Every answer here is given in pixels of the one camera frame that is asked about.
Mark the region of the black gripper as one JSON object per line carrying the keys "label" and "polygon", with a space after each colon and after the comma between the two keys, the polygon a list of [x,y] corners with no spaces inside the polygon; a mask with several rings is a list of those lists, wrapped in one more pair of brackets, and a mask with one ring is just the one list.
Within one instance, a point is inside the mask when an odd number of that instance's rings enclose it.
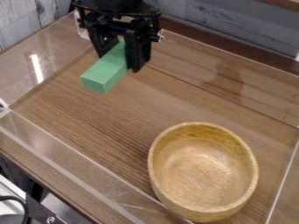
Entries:
{"label": "black gripper", "polygon": [[103,57],[125,40],[127,67],[137,73],[151,59],[152,42],[164,38],[161,11],[144,0],[73,0],[79,27]]}

